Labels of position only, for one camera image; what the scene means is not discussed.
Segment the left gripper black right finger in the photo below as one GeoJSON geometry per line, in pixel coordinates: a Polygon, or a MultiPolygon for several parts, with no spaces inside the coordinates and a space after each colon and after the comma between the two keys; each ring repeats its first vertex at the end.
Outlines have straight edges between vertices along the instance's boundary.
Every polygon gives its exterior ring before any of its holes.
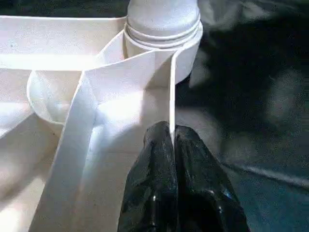
{"type": "Polygon", "coordinates": [[[218,160],[190,127],[175,128],[182,232],[248,232],[236,193],[218,160]]]}

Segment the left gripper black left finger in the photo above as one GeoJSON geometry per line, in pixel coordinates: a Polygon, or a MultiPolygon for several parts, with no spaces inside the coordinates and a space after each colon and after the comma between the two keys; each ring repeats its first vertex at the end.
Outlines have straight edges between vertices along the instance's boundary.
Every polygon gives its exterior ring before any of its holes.
{"type": "Polygon", "coordinates": [[[130,169],[118,220],[119,232],[176,232],[178,181],[169,123],[149,127],[130,169]]]}

